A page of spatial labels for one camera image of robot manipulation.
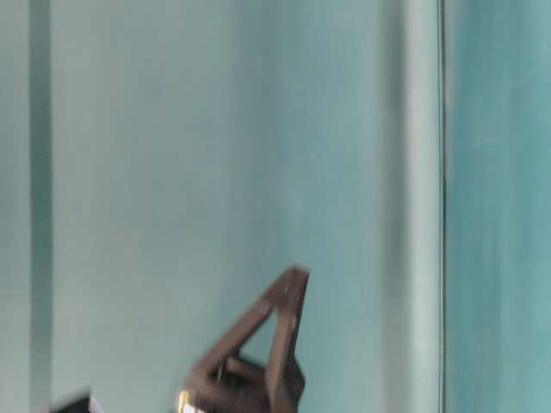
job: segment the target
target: vertical molding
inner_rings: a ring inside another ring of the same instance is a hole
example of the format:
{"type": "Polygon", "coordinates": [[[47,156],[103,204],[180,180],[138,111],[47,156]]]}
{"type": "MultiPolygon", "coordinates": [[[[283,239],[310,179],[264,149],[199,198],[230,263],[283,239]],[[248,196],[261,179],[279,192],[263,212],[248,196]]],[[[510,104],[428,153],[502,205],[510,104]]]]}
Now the vertical molding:
{"type": "Polygon", "coordinates": [[[50,402],[53,206],[50,1],[29,0],[31,286],[29,409],[50,402]]]}
{"type": "Polygon", "coordinates": [[[446,25],[445,0],[438,7],[438,105],[440,144],[440,369],[438,409],[446,410],[446,25]]]}

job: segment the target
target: painted wall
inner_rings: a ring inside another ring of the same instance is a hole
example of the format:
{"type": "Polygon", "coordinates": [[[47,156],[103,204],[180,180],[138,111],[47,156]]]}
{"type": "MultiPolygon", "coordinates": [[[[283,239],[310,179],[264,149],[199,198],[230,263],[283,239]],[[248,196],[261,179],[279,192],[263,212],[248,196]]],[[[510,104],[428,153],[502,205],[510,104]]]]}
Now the painted wall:
{"type": "Polygon", "coordinates": [[[447,3],[447,411],[549,411],[551,3],[447,3]]]}
{"type": "Polygon", "coordinates": [[[169,411],[299,262],[301,411],[436,411],[436,5],[51,13],[52,398],[92,385],[107,412],[169,411]]]}
{"type": "Polygon", "coordinates": [[[0,411],[29,399],[28,7],[0,5],[0,411]]]}

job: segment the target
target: dark brown object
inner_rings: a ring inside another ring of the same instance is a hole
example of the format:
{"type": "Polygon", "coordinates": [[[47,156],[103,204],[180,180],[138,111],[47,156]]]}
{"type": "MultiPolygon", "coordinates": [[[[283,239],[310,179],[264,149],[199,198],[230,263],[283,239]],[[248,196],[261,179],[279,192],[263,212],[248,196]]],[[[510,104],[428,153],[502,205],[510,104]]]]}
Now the dark brown object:
{"type": "Polygon", "coordinates": [[[294,358],[308,273],[289,268],[191,369],[188,403],[207,413],[296,413],[305,380],[294,358]],[[265,367],[239,352],[276,310],[265,367]]]}

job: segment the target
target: black plastic object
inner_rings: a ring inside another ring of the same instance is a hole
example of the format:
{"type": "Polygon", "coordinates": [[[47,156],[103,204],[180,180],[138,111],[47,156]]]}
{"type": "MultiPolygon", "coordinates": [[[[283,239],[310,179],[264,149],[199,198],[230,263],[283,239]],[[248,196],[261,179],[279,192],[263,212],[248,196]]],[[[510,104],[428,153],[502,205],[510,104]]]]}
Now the black plastic object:
{"type": "Polygon", "coordinates": [[[102,410],[90,394],[84,394],[51,410],[51,413],[102,413],[102,410]]]}
{"type": "Polygon", "coordinates": [[[308,273],[286,270],[192,367],[178,413],[296,413],[305,379],[294,358],[308,273]],[[240,355],[249,338],[277,311],[266,366],[240,355]]]}

